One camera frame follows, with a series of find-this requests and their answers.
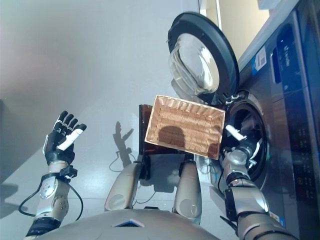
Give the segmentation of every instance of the brown basket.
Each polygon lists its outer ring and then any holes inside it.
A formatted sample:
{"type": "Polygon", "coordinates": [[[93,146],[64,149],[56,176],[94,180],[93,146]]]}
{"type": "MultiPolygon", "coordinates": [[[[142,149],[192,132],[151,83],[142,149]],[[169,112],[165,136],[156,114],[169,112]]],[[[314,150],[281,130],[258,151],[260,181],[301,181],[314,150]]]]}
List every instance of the brown basket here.
{"type": "Polygon", "coordinates": [[[224,122],[221,109],[157,95],[144,140],[217,160],[224,122]]]}

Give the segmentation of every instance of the white fingertip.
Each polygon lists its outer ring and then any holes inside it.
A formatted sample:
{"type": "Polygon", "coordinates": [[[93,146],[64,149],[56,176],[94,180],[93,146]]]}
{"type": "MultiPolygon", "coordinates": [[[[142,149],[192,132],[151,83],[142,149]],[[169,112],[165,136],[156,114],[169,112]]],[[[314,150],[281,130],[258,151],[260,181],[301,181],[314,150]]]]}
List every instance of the white fingertip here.
{"type": "Polygon", "coordinates": [[[250,157],[250,159],[253,159],[257,155],[261,143],[262,143],[262,138],[256,143],[256,148],[254,150],[252,157],[250,157]]]}
{"type": "Polygon", "coordinates": [[[246,139],[247,136],[243,136],[237,129],[235,129],[232,125],[225,126],[225,129],[238,141],[241,141],[243,139],[246,139]]]}
{"type": "Polygon", "coordinates": [[[75,140],[83,133],[84,131],[81,129],[74,130],[71,134],[65,136],[65,141],[57,146],[57,149],[62,151],[66,150],[68,147],[71,146],[75,142],[75,140]]]}
{"type": "Polygon", "coordinates": [[[45,136],[45,141],[44,141],[44,144],[43,144],[43,147],[42,147],[42,152],[43,152],[43,155],[45,155],[45,148],[46,148],[46,145],[48,143],[48,135],[45,136]]]}

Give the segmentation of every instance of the white wall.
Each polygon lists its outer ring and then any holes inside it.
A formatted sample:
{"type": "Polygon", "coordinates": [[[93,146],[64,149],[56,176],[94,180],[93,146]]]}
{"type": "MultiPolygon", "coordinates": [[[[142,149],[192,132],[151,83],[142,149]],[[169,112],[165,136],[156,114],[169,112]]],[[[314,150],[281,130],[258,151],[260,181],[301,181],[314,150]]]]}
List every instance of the white wall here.
{"type": "MultiPolygon", "coordinates": [[[[219,0],[222,32],[237,60],[247,49],[269,17],[259,10],[257,0],[219,0]]],[[[216,0],[206,0],[206,16],[218,25],[216,0]]]]}

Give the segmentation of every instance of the barcode sticker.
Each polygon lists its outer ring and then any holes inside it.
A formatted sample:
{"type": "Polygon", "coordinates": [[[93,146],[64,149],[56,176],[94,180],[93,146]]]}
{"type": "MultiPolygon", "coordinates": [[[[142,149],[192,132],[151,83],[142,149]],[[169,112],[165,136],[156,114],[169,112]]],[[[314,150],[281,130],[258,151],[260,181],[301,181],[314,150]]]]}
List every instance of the barcode sticker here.
{"type": "Polygon", "coordinates": [[[254,68],[258,72],[267,63],[266,48],[263,46],[255,55],[254,68]]]}

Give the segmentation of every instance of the label sticker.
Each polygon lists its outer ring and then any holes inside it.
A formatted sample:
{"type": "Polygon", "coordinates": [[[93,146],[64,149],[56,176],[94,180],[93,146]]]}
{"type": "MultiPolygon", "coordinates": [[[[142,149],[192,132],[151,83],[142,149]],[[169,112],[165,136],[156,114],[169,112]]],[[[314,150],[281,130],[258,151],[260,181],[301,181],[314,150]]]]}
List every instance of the label sticker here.
{"type": "Polygon", "coordinates": [[[255,75],[267,63],[266,48],[263,46],[257,54],[252,58],[252,75],[255,75]]]}
{"type": "Polygon", "coordinates": [[[274,220],[276,220],[278,223],[281,224],[282,227],[286,227],[285,226],[285,219],[283,217],[280,217],[276,214],[274,214],[272,211],[269,211],[270,217],[272,217],[274,220]]]}

